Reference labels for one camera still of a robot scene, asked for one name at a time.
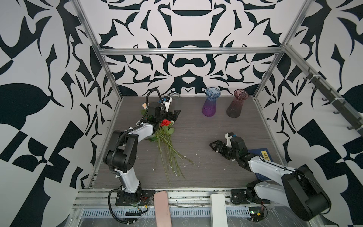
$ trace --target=hook rack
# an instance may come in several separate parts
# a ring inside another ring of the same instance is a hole
[[[319,90],[324,96],[323,101],[329,101],[336,109],[334,114],[341,114],[351,126],[347,129],[355,129],[363,137],[363,119],[360,113],[358,113],[348,102],[343,98],[331,85],[320,75],[309,75],[304,78],[309,79],[315,87],[313,90]]]

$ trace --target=blue book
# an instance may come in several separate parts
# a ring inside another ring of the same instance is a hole
[[[255,155],[262,156],[267,161],[273,162],[272,157],[271,157],[269,151],[267,150],[267,148],[248,149],[248,152],[254,153]],[[256,173],[256,177],[257,177],[257,179],[259,179],[261,181],[270,181],[271,180],[270,178],[267,178],[259,173]]]

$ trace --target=pink rectangular object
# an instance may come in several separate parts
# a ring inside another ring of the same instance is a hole
[[[168,195],[166,191],[154,195],[155,216],[157,227],[171,227]]]

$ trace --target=black and white wallpaper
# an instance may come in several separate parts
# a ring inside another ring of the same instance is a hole
[[[300,55],[362,110],[363,2],[316,0],[291,42]],[[326,224],[362,225],[363,138],[284,55],[258,100],[291,167],[307,165],[327,192]]]
[[[280,46],[303,0],[81,0],[102,48]],[[123,95],[253,94],[273,54],[108,56]]]
[[[1,226],[62,226],[118,98],[69,0],[0,7]]]

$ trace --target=white rectangular object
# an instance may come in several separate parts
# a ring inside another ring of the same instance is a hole
[[[212,227],[228,227],[226,203],[223,194],[211,195]]]

